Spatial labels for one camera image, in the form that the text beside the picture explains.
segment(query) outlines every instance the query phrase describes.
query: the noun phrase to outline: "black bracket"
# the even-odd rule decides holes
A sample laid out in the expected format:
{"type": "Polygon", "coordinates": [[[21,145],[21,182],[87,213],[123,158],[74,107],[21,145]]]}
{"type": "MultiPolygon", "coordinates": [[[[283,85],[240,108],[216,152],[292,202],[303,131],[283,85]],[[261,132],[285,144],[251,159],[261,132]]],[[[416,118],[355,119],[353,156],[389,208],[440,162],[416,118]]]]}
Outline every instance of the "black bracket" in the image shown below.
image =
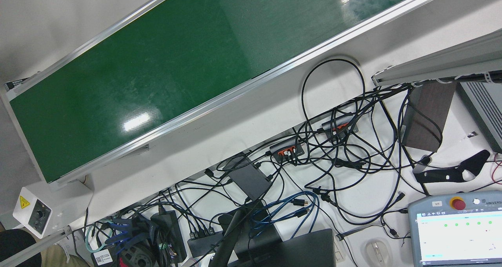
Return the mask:
{"type": "Polygon", "coordinates": [[[490,152],[483,150],[462,161],[458,166],[448,169],[426,170],[414,173],[414,176],[419,183],[465,183],[466,180],[464,180],[462,176],[464,170],[471,172],[476,177],[481,172],[481,169],[489,157],[490,152]]]}

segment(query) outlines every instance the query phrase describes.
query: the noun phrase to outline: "white control box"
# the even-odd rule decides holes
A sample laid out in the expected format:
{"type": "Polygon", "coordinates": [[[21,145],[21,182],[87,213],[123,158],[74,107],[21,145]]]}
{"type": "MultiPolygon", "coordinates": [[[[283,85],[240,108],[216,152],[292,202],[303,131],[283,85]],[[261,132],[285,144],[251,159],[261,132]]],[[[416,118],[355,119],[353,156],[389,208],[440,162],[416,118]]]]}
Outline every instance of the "white control box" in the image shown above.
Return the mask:
{"type": "Polygon", "coordinates": [[[21,188],[13,216],[43,238],[84,216],[93,192],[79,181],[53,192],[44,181],[21,188]]]}

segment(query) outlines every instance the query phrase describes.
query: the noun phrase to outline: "red emergency stop button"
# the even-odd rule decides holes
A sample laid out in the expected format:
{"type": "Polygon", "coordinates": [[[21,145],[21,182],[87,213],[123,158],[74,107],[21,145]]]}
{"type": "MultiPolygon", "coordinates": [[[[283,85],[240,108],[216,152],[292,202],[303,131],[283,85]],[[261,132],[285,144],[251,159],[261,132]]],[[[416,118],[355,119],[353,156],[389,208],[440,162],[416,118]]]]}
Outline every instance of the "red emergency stop button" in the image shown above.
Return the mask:
{"type": "Polygon", "coordinates": [[[453,199],[451,201],[451,206],[456,210],[464,210],[466,208],[466,203],[462,199],[453,199]]]}

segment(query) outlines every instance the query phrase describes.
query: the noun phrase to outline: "screen display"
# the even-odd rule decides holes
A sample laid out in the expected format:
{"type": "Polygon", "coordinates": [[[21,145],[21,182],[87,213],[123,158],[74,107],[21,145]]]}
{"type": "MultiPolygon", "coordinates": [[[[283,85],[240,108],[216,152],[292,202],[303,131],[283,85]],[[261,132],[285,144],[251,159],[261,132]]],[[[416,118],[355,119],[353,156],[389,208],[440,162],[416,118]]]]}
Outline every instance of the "screen display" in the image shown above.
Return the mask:
{"type": "Polygon", "coordinates": [[[417,214],[422,265],[502,262],[502,210],[417,214]]]}

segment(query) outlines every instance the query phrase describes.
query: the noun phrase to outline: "computer mouse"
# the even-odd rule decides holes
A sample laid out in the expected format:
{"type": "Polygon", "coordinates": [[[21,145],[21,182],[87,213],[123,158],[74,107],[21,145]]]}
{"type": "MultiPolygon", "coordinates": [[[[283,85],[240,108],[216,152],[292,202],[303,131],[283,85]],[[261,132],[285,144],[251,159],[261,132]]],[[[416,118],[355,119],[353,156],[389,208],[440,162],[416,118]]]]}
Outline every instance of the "computer mouse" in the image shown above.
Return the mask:
{"type": "Polygon", "coordinates": [[[366,255],[371,267],[392,267],[389,249],[380,240],[371,240],[366,244],[366,255]]]}

